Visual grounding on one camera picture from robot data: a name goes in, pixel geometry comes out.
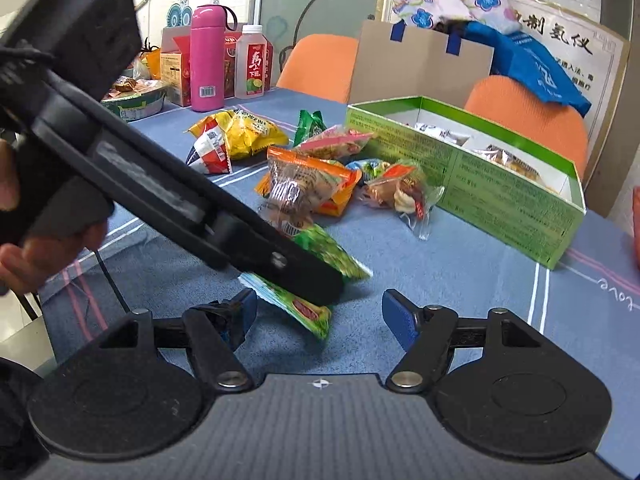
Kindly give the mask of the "person's left hand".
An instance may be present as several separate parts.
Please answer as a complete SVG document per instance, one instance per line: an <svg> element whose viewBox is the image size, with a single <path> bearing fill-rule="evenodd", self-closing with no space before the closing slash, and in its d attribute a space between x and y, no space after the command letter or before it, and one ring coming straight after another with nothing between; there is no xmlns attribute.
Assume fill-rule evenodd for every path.
<svg viewBox="0 0 640 480"><path fill-rule="evenodd" d="M1 209L14 209L20 201L14 151L1 141ZM84 249L98 249L107 233L107 223L97 223L66 238L31 237L22 247L1 246L1 292L24 295L35 292L50 276L71 264Z"/></svg>

